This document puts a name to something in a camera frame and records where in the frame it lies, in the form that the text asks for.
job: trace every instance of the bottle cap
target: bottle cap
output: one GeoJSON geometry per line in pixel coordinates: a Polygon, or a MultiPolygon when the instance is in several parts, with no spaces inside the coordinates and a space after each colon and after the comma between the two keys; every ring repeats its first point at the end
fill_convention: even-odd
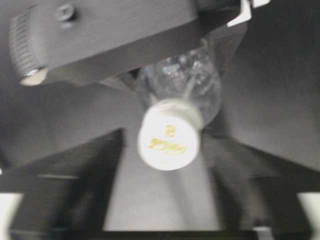
{"type": "Polygon", "coordinates": [[[142,159],[158,170],[175,170],[191,163],[200,148],[204,122],[199,110],[183,99],[166,99],[146,112],[138,136],[142,159]]]}

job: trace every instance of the gold logo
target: gold logo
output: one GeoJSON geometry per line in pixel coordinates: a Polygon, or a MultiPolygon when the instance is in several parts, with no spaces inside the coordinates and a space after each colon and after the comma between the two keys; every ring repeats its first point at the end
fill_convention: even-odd
{"type": "Polygon", "coordinates": [[[161,140],[159,138],[152,138],[149,149],[164,151],[166,154],[169,155],[180,155],[185,153],[187,147],[181,144],[161,140]]]}
{"type": "Polygon", "coordinates": [[[167,125],[165,130],[165,135],[167,137],[174,137],[176,135],[176,128],[173,125],[167,125]]]}

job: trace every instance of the plastic bottle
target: plastic bottle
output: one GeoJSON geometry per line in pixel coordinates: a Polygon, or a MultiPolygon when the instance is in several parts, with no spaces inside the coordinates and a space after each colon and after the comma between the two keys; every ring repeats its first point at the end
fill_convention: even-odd
{"type": "Polygon", "coordinates": [[[202,128],[221,107],[221,82],[207,44],[143,67],[137,96],[147,109],[138,136],[142,159],[159,170],[192,162],[202,128]]]}

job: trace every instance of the white surface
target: white surface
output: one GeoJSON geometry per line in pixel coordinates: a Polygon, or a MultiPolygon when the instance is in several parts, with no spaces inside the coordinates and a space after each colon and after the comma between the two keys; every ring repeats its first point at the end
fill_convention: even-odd
{"type": "Polygon", "coordinates": [[[0,239],[11,240],[9,226],[23,198],[21,193],[0,193],[0,239]]]}
{"type": "Polygon", "coordinates": [[[227,23],[228,27],[243,23],[251,19],[251,8],[248,0],[241,0],[240,14],[227,23]]]}
{"type": "Polygon", "coordinates": [[[314,230],[311,240],[320,240],[320,192],[302,192],[298,198],[314,230]]]}
{"type": "Polygon", "coordinates": [[[200,112],[182,99],[167,99],[152,106],[138,136],[142,159],[158,170],[176,170],[191,163],[200,148],[200,112]]]}
{"type": "Polygon", "coordinates": [[[270,3],[270,0],[252,0],[252,6],[254,8],[261,7],[261,6],[266,5],[268,3],[270,3]]]}

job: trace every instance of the screw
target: screw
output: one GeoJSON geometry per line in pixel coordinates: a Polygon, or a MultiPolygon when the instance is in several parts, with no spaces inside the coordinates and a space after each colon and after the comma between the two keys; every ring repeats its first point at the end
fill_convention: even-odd
{"type": "Polygon", "coordinates": [[[66,3],[59,6],[55,13],[54,17],[59,22],[66,22],[71,20],[71,18],[75,15],[75,8],[71,5],[71,3],[66,3]]]}

